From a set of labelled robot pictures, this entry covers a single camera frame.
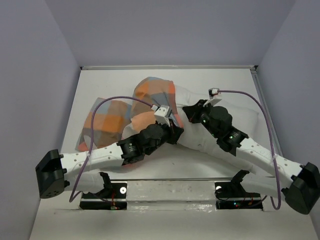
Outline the colourful checked pillowcase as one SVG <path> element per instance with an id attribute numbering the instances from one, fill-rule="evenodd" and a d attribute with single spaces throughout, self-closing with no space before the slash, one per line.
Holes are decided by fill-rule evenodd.
<path id="1" fill-rule="evenodd" d="M 169 106 L 172 110 L 170 119 L 177 127 L 184 127 L 177 111 L 173 81 L 147 77 L 135 87 L 132 96 L 151 105 Z M 135 135 L 156 122 L 152 109 L 146 104 L 131 99 L 113 99 L 98 108 L 91 132 L 92 114 L 103 100 L 97 98 L 87 115 L 75 145 L 79 152 L 89 150 L 91 138 L 93 148 L 99 149 Z"/>

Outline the white pillow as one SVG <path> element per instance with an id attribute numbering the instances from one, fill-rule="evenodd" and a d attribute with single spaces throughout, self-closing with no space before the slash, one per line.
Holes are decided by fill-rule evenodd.
<path id="1" fill-rule="evenodd" d="M 171 81 L 167 84 L 140 85 L 133 95 L 154 105 L 171 108 L 170 119 L 175 127 L 173 144 L 225 160 L 242 170 L 252 170 L 251 163 L 235 156 L 231 144 L 227 143 L 227 134 L 239 129 L 253 136 L 258 113 L 218 98 L 207 102 L 205 94 L 191 92 Z"/>

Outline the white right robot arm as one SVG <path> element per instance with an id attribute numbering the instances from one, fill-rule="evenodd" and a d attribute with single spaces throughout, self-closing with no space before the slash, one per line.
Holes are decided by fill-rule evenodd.
<path id="1" fill-rule="evenodd" d="M 192 124 L 202 124 L 226 153 L 246 160 L 276 180 L 276 193 L 283 193 L 285 202 L 296 212 L 307 215 L 320 198 L 320 172 L 311 162 L 303 165 L 276 156 L 246 133 L 232 125 L 232 116 L 223 106 L 212 106 L 206 100 L 184 106 Z"/>

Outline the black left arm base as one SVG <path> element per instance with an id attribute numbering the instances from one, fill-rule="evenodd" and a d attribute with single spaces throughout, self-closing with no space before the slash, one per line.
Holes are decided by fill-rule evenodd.
<path id="1" fill-rule="evenodd" d="M 79 208 L 82 210 L 120 211 L 127 209 L 128 183 L 111 181 L 105 172 L 99 175 L 103 179 L 103 188 L 97 193 L 82 193 Z"/>

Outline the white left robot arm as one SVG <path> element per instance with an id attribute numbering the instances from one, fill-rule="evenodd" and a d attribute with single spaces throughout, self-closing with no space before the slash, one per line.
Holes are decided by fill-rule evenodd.
<path id="1" fill-rule="evenodd" d="M 68 190 L 70 186 L 79 191 L 92 192 L 104 198 L 110 194 L 111 185 L 97 181 L 93 189 L 88 186 L 85 172 L 97 169 L 117 169 L 142 161 L 163 144 L 175 145 L 184 129 L 170 124 L 154 123 L 126 139 L 109 146 L 79 153 L 48 151 L 35 168 L 39 197 L 49 199 Z"/>

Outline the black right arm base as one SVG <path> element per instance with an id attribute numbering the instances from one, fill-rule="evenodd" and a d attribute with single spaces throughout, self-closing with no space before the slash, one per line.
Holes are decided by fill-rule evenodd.
<path id="1" fill-rule="evenodd" d="M 263 210 L 263 201 L 266 197 L 261 198 L 261 195 L 255 192 L 246 192 L 241 185 L 244 177 L 249 173 L 247 170 L 240 170 L 230 181 L 214 183 L 217 210 Z"/>

